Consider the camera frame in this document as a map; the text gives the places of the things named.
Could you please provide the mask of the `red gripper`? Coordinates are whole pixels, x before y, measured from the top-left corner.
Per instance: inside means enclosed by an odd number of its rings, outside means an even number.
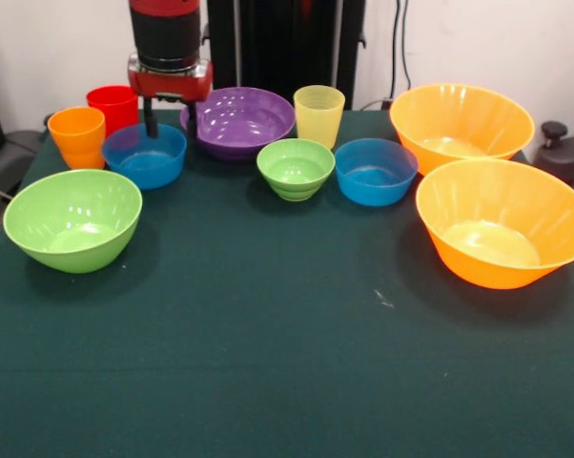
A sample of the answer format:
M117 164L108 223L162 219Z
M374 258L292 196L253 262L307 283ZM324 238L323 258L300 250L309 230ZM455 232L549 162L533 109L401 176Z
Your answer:
M214 69L208 59L199 59L195 65L179 72L160 72L141 64L136 54L128 59L128 79L131 88L143 98L143 116L147 136L157 138L157 119L153 100L186 103L188 119L186 131L197 139L196 102L204 101L212 90Z

